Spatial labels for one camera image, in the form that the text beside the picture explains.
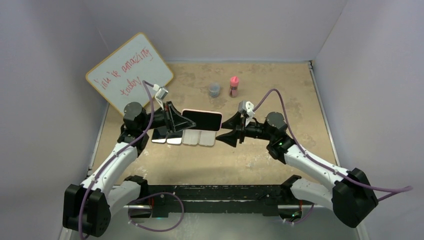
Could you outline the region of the beige phone case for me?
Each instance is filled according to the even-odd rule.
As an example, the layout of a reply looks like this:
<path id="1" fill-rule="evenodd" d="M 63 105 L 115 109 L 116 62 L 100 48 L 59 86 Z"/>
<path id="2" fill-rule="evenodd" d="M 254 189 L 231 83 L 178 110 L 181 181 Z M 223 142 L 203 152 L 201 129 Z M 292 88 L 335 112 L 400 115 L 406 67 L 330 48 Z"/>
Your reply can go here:
<path id="1" fill-rule="evenodd" d="M 213 147 L 216 141 L 216 131 L 200 131 L 198 144 L 203 147 Z"/>

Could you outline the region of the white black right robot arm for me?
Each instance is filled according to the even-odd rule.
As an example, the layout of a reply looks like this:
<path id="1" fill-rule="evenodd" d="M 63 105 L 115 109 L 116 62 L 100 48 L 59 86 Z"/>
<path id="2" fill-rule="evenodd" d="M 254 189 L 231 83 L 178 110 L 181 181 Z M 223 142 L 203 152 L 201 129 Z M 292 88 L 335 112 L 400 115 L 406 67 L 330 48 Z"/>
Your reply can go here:
<path id="1" fill-rule="evenodd" d="M 266 149 L 273 159 L 317 181 L 313 183 L 302 177 L 294 177 L 280 191 L 282 200 L 288 204 L 306 200 L 325 207 L 350 228 L 357 227 L 379 204 L 362 170 L 347 170 L 304 150 L 288 135 L 288 125 L 282 113 L 269 113 L 263 123 L 256 120 L 247 123 L 246 117 L 238 112 L 223 122 L 221 127 L 229 132 L 217 136 L 216 140 L 232 147 L 242 143 L 245 138 L 266 140 Z"/>

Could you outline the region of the phone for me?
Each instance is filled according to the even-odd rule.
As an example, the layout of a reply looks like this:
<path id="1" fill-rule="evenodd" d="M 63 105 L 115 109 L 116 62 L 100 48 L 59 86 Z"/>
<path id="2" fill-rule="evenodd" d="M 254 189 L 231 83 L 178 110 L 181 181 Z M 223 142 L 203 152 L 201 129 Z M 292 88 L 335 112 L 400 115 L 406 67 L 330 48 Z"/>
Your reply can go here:
<path id="1" fill-rule="evenodd" d="M 167 134 L 166 143 L 168 145 L 181 145 L 183 138 L 183 131 L 169 132 Z"/>
<path id="2" fill-rule="evenodd" d="M 195 123 L 191 130 L 217 132 L 221 129 L 223 119 L 221 112 L 184 109 L 181 114 Z"/>
<path id="3" fill-rule="evenodd" d="M 165 144 L 167 142 L 167 129 L 156 128 L 152 132 L 151 142 L 156 144 Z"/>

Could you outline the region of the white phone case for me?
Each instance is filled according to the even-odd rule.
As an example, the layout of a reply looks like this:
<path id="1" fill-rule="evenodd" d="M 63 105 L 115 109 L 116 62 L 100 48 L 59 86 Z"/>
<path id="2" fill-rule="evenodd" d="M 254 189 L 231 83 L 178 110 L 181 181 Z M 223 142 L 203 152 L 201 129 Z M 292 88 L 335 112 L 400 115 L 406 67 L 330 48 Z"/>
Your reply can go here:
<path id="1" fill-rule="evenodd" d="M 186 129 L 182 134 L 182 144 L 188 146 L 196 146 L 200 139 L 200 130 Z"/>

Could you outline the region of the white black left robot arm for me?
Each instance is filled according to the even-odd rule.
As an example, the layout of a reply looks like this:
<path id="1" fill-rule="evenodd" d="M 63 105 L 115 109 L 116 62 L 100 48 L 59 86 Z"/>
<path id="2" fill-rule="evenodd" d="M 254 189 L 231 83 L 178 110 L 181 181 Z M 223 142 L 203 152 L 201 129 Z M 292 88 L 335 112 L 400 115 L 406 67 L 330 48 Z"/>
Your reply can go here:
<path id="1" fill-rule="evenodd" d="M 113 151 L 100 167 L 79 185 L 70 184 L 64 193 L 62 225 L 74 230 L 85 240 L 89 236 L 100 237 L 107 230 L 114 214 L 130 203 L 142 205 L 168 192 L 151 194 L 146 179 L 129 176 L 114 187 L 124 170 L 145 149 L 149 129 L 165 127 L 168 133 L 180 132 L 196 126 L 181 115 L 168 101 L 158 110 L 147 113 L 138 102 L 124 107 L 123 125 Z"/>

